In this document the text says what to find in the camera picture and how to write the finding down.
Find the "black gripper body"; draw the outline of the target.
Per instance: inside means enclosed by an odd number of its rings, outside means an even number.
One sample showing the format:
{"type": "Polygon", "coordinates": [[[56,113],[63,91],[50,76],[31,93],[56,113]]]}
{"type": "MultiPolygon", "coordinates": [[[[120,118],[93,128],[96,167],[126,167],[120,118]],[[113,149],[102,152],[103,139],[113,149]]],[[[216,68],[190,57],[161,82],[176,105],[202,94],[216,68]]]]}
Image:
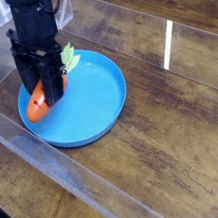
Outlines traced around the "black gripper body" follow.
{"type": "Polygon", "coordinates": [[[61,47],[55,40],[56,10],[51,0],[11,5],[10,10],[15,29],[9,29],[6,35],[11,40],[12,56],[31,56],[37,61],[37,71],[40,62],[60,57],[61,47]]]}

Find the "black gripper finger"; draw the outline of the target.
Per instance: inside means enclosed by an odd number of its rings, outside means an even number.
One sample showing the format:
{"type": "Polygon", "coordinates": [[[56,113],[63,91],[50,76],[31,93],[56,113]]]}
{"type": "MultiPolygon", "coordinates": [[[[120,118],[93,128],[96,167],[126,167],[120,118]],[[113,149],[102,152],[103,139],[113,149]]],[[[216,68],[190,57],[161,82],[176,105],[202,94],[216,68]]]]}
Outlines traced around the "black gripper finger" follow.
{"type": "Polygon", "coordinates": [[[37,61],[30,55],[14,55],[16,68],[20,74],[23,85],[28,93],[32,93],[39,81],[39,72],[37,71],[37,61]]]}
{"type": "Polygon", "coordinates": [[[64,95],[63,87],[63,71],[65,65],[62,63],[62,58],[57,57],[52,61],[40,62],[38,71],[43,83],[45,100],[49,106],[53,106],[64,95]]]}

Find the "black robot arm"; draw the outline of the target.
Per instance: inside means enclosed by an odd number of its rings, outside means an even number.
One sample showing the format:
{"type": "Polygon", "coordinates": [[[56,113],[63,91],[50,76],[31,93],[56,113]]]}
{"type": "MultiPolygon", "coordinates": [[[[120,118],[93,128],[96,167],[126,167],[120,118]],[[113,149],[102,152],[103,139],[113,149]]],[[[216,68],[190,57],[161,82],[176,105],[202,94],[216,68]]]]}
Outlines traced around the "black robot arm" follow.
{"type": "Polygon", "coordinates": [[[5,0],[10,6],[15,30],[6,33],[11,40],[12,57],[29,94],[43,83],[45,100],[53,106],[64,95],[62,47],[55,40],[58,32],[51,0],[5,0]]]}

